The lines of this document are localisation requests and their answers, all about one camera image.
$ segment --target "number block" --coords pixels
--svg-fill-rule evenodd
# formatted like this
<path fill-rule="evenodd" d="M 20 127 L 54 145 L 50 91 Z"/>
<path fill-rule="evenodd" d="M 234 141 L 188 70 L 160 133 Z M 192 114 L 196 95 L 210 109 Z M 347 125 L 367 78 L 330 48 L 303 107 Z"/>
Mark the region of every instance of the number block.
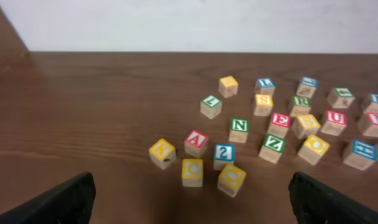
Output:
<path fill-rule="evenodd" d="M 297 96 L 312 98 L 313 93 L 318 88 L 318 80 L 314 78 L 302 77 L 300 85 L 296 91 Z"/>
<path fill-rule="evenodd" d="M 228 76 L 219 79 L 219 92 L 224 96 L 224 98 L 228 98 L 234 95 L 237 95 L 237 91 L 239 90 L 239 83 L 237 83 L 236 79 L 233 76 Z"/>
<path fill-rule="evenodd" d="M 311 134 L 298 151 L 298 156 L 310 164 L 316 165 L 329 148 L 330 144 Z"/>
<path fill-rule="evenodd" d="M 207 148 L 208 136 L 199 131 L 193 130 L 184 140 L 184 150 L 196 158 L 201 158 Z"/>
<path fill-rule="evenodd" d="M 378 113 L 367 113 L 358 122 L 359 129 L 364 136 L 378 138 Z"/>
<path fill-rule="evenodd" d="M 304 139 L 319 131 L 320 124 L 312 114 L 298 115 L 293 123 L 293 131 L 297 138 Z"/>
<path fill-rule="evenodd" d="M 202 187 L 204 165 L 202 159 L 184 159 L 182 184 L 184 187 Z"/>
<path fill-rule="evenodd" d="M 344 163 L 359 170 L 368 169 L 377 160 L 377 149 L 365 142 L 354 139 L 344 149 Z"/>
<path fill-rule="evenodd" d="M 378 113 L 378 95 L 370 94 L 362 103 L 363 113 Z"/>
<path fill-rule="evenodd" d="M 272 134 L 267 134 L 259 152 L 259 157 L 276 164 L 284 152 L 286 141 Z"/>
<path fill-rule="evenodd" d="M 346 115 L 327 110 L 323 116 L 322 123 L 323 127 L 321 127 L 320 132 L 339 136 L 346 128 Z"/>
<path fill-rule="evenodd" d="M 210 95 L 201 101 L 200 111 L 209 119 L 215 118 L 222 111 L 222 100 Z"/>
<path fill-rule="evenodd" d="M 249 122 L 247 119 L 232 118 L 230 120 L 229 141 L 245 143 L 249 132 Z"/>
<path fill-rule="evenodd" d="M 291 117 L 296 117 L 301 114 L 308 114 L 311 111 L 311 101 L 307 97 L 294 96 L 291 99 L 288 107 Z"/>
<path fill-rule="evenodd" d="M 234 164 L 234 145 L 216 144 L 214 170 L 222 170 L 226 164 Z"/>
<path fill-rule="evenodd" d="M 244 170 L 233 164 L 227 164 L 218 177 L 218 189 L 231 197 L 235 197 L 243 185 Z"/>
<path fill-rule="evenodd" d="M 253 114 L 255 116 L 269 116 L 273 109 L 273 99 L 271 95 L 255 94 Z"/>
<path fill-rule="evenodd" d="M 275 83 L 271 78 L 259 78 L 255 84 L 255 93 L 273 96 L 275 88 Z"/>
<path fill-rule="evenodd" d="M 150 159 L 159 168 L 166 169 L 176 160 L 176 150 L 165 139 L 160 139 L 149 149 Z"/>
<path fill-rule="evenodd" d="M 348 88 L 333 88 L 327 96 L 332 108 L 348 108 L 355 100 L 355 96 Z"/>
<path fill-rule="evenodd" d="M 290 128 L 291 118 L 287 115 L 273 113 L 270 118 L 268 133 L 284 138 Z"/>

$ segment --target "toy block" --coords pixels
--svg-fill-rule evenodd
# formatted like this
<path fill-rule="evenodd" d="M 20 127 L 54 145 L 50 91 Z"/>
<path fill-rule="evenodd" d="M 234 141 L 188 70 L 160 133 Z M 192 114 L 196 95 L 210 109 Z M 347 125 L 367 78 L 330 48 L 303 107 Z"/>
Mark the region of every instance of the toy block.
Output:
<path fill-rule="evenodd" d="M 348 108 L 355 100 L 355 96 L 348 88 L 333 88 L 327 96 L 332 108 Z"/>
<path fill-rule="evenodd" d="M 253 114 L 255 116 L 269 116 L 273 109 L 271 95 L 255 94 Z"/>
<path fill-rule="evenodd" d="M 227 76 L 219 79 L 219 92 L 222 94 L 222 96 L 224 96 L 224 98 L 237 95 L 238 89 L 239 83 L 237 83 L 233 76 Z"/>
<path fill-rule="evenodd" d="M 298 115 L 293 123 L 293 131 L 297 138 L 304 139 L 319 131 L 320 124 L 312 114 Z"/>
<path fill-rule="evenodd" d="M 209 119 L 215 118 L 222 111 L 222 100 L 210 95 L 201 101 L 200 111 Z"/>
<path fill-rule="evenodd" d="M 272 134 L 267 134 L 259 152 L 259 157 L 276 164 L 284 152 L 286 141 Z"/>
<path fill-rule="evenodd" d="M 311 101 L 307 97 L 294 96 L 291 99 L 288 109 L 290 116 L 296 117 L 301 114 L 308 114 L 311 111 Z"/>
<path fill-rule="evenodd" d="M 160 139 L 149 149 L 150 159 L 159 168 L 166 169 L 176 160 L 176 150 L 165 139 Z"/>
<path fill-rule="evenodd" d="M 323 126 L 321 127 L 320 132 L 339 136 L 346 128 L 346 115 L 327 110 L 323 116 L 322 123 Z"/>
<path fill-rule="evenodd" d="M 248 137 L 249 122 L 247 119 L 232 118 L 230 120 L 229 141 L 245 143 Z"/>
<path fill-rule="evenodd" d="M 287 115 L 273 113 L 270 118 L 268 133 L 284 138 L 290 128 L 291 118 Z"/>
<path fill-rule="evenodd" d="M 358 122 L 359 129 L 364 136 L 378 138 L 378 113 L 367 113 Z"/>
<path fill-rule="evenodd" d="M 310 164 L 316 165 L 329 148 L 330 144 L 311 134 L 298 151 L 298 156 Z"/>
<path fill-rule="evenodd" d="M 234 145 L 216 144 L 214 170 L 222 170 L 226 164 L 234 164 Z"/>
<path fill-rule="evenodd" d="M 233 164 L 226 164 L 218 177 L 218 189 L 231 197 L 235 197 L 241 189 L 246 175 L 244 170 Z"/>
<path fill-rule="evenodd" d="M 204 165 L 202 159 L 184 159 L 182 165 L 183 187 L 202 187 Z"/>
<path fill-rule="evenodd" d="M 363 113 L 378 113 L 378 95 L 371 93 L 362 103 Z"/>
<path fill-rule="evenodd" d="M 302 77 L 300 85 L 296 91 L 297 96 L 312 98 L 313 93 L 318 88 L 318 80 L 314 78 Z"/>
<path fill-rule="evenodd" d="M 343 158 L 345 164 L 366 170 L 377 160 L 377 149 L 366 142 L 353 139 L 344 149 Z"/>
<path fill-rule="evenodd" d="M 201 158 L 208 147 L 208 136 L 199 131 L 192 131 L 184 140 L 184 150 L 196 157 Z"/>
<path fill-rule="evenodd" d="M 255 93 L 273 96 L 275 88 L 275 83 L 271 78 L 259 78 L 255 84 Z"/>

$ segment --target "wooden block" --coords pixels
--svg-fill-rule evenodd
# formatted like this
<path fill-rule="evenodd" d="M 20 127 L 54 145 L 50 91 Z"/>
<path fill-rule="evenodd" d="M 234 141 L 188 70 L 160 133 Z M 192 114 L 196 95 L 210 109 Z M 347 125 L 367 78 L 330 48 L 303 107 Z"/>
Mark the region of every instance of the wooden block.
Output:
<path fill-rule="evenodd" d="M 234 145 L 216 144 L 214 154 L 214 170 L 222 170 L 226 164 L 234 164 Z"/>
<path fill-rule="evenodd" d="M 149 149 L 150 159 L 159 168 L 166 169 L 176 160 L 176 150 L 165 139 L 160 139 Z"/>
<path fill-rule="evenodd" d="M 312 98 L 313 93 L 318 88 L 318 85 L 318 81 L 314 78 L 302 77 L 300 85 L 296 91 L 296 95 Z"/>
<path fill-rule="evenodd" d="M 183 187 L 202 187 L 204 165 L 202 159 L 184 159 L 182 165 Z"/>
<path fill-rule="evenodd" d="M 377 149 L 366 142 L 353 139 L 344 149 L 343 158 L 345 164 L 366 170 L 377 160 Z"/>
<path fill-rule="evenodd" d="M 297 138 L 304 139 L 319 131 L 320 124 L 312 114 L 298 115 L 293 123 L 293 131 Z"/>
<path fill-rule="evenodd" d="M 298 156 L 308 161 L 310 164 L 316 165 L 329 148 L 330 144 L 314 134 L 311 134 L 303 143 L 298 152 Z"/>
<path fill-rule="evenodd" d="M 255 93 L 273 96 L 275 88 L 275 83 L 271 78 L 259 78 L 255 84 Z"/>
<path fill-rule="evenodd" d="M 346 128 L 346 115 L 327 110 L 323 116 L 322 123 L 323 127 L 321 127 L 320 132 L 339 136 Z"/>
<path fill-rule="evenodd" d="M 308 114 L 311 111 L 311 101 L 307 97 L 293 96 L 288 109 L 292 117 Z"/>
<path fill-rule="evenodd" d="M 228 76 L 219 79 L 219 92 L 224 96 L 224 98 L 228 98 L 234 95 L 237 95 L 237 90 L 239 89 L 239 83 L 237 83 L 236 79 L 233 76 Z"/>
<path fill-rule="evenodd" d="M 362 103 L 363 113 L 378 113 L 378 95 L 371 93 Z"/>
<path fill-rule="evenodd" d="M 184 150 L 196 158 L 201 158 L 207 148 L 208 136 L 199 131 L 193 130 L 184 140 Z"/>
<path fill-rule="evenodd" d="M 253 114 L 255 116 L 269 116 L 273 109 L 271 95 L 255 94 Z"/>
<path fill-rule="evenodd" d="M 232 118 L 230 120 L 229 141 L 245 143 L 248 137 L 249 123 L 247 119 Z"/>
<path fill-rule="evenodd" d="M 355 100 L 355 96 L 348 88 L 333 88 L 327 96 L 332 108 L 348 108 Z"/>
<path fill-rule="evenodd" d="M 235 197 L 243 185 L 245 176 L 244 170 L 233 164 L 227 164 L 218 177 L 218 189 L 231 197 Z"/>
<path fill-rule="evenodd" d="M 276 164 L 284 152 L 286 141 L 282 138 L 267 134 L 259 152 L 259 157 Z"/>
<path fill-rule="evenodd" d="M 209 119 L 215 118 L 222 111 L 222 100 L 209 95 L 201 101 L 200 111 Z"/>
<path fill-rule="evenodd" d="M 378 114 L 367 113 L 358 122 L 359 130 L 364 136 L 378 138 Z"/>
<path fill-rule="evenodd" d="M 284 114 L 273 113 L 270 118 L 268 133 L 284 138 L 290 128 L 291 118 Z"/>

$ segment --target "black object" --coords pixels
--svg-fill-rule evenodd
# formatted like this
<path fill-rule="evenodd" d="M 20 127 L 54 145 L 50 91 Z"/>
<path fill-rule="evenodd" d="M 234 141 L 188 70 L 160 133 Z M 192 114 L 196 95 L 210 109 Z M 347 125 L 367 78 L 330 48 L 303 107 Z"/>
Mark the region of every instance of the black object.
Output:
<path fill-rule="evenodd" d="M 87 224 L 96 196 L 93 176 L 84 172 L 0 215 L 0 224 Z"/>
<path fill-rule="evenodd" d="M 298 224 L 378 224 L 378 213 L 296 172 L 288 186 Z"/>

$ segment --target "cube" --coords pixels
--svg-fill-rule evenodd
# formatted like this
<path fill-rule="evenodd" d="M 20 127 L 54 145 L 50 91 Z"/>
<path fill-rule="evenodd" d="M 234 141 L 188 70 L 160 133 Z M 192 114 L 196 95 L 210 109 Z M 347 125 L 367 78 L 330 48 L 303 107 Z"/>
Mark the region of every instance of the cube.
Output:
<path fill-rule="evenodd" d="M 222 170 L 226 164 L 234 164 L 234 145 L 216 144 L 214 153 L 214 170 Z"/>
<path fill-rule="evenodd" d="M 363 113 L 378 113 L 378 95 L 371 93 L 362 103 Z"/>
<path fill-rule="evenodd" d="M 360 140 L 354 139 L 344 149 L 344 163 L 359 170 L 368 169 L 377 160 L 377 149 Z"/>
<path fill-rule="evenodd" d="M 255 93 L 273 96 L 275 87 L 275 83 L 271 78 L 259 78 L 255 84 Z"/>
<path fill-rule="evenodd" d="M 202 159 L 184 159 L 182 165 L 183 187 L 202 187 L 204 165 Z"/>
<path fill-rule="evenodd" d="M 321 127 L 320 132 L 339 136 L 347 126 L 346 115 L 327 110 L 323 116 L 322 123 L 323 126 Z"/>
<path fill-rule="evenodd" d="M 237 83 L 233 76 L 227 76 L 219 79 L 219 92 L 222 94 L 222 96 L 224 96 L 224 98 L 237 95 L 238 89 L 239 83 Z"/>
<path fill-rule="evenodd" d="M 209 119 L 215 118 L 222 111 L 222 100 L 209 95 L 200 103 L 200 111 Z"/>
<path fill-rule="evenodd" d="M 196 130 L 193 130 L 184 140 L 184 150 L 196 158 L 201 158 L 207 147 L 208 136 Z"/>
<path fill-rule="evenodd" d="M 333 88 L 327 96 L 332 108 L 348 108 L 355 100 L 355 96 L 348 88 Z"/>
<path fill-rule="evenodd" d="M 364 136 L 378 138 L 378 114 L 367 113 L 358 122 L 359 130 Z"/>
<path fill-rule="evenodd" d="M 297 96 L 312 98 L 313 93 L 318 88 L 318 80 L 314 78 L 302 77 L 300 85 L 296 91 Z"/>
<path fill-rule="evenodd" d="M 329 148 L 330 144 L 311 134 L 298 151 L 298 156 L 310 164 L 316 165 Z"/>
<path fill-rule="evenodd" d="M 255 94 L 253 114 L 255 116 L 269 116 L 273 109 L 271 95 Z"/>
<path fill-rule="evenodd" d="M 165 139 L 160 139 L 149 149 L 150 159 L 159 168 L 166 169 L 176 160 L 176 150 Z"/>
<path fill-rule="evenodd" d="M 235 197 L 243 185 L 244 170 L 233 164 L 227 164 L 218 177 L 218 189 L 231 197 Z"/>
<path fill-rule="evenodd" d="M 230 120 L 229 141 L 245 143 L 249 132 L 249 122 L 243 118 L 232 118 Z"/>
<path fill-rule="evenodd" d="M 308 114 L 311 111 L 311 101 L 307 97 L 294 96 L 291 99 L 288 109 L 291 111 L 291 117 L 296 117 L 301 114 Z"/>
<path fill-rule="evenodd" d="M 291 118 L 280 113 L 273 113 L 270 118 L 268 133 L 279 138 L 284 138 L 290 128 Z"/>
<path fill-rule="evenodd" d="M 298 115 L 293 123 L 293 131 L 297 138 L 304 139 L 319 131 L 320 124 L 312 114 Z"/>
<path fill-rule="evenodd" d="M 284 152 L 286 141 L 282 138 L 267 134 L 259 152 L 259 157 L 276 164 Z"/>

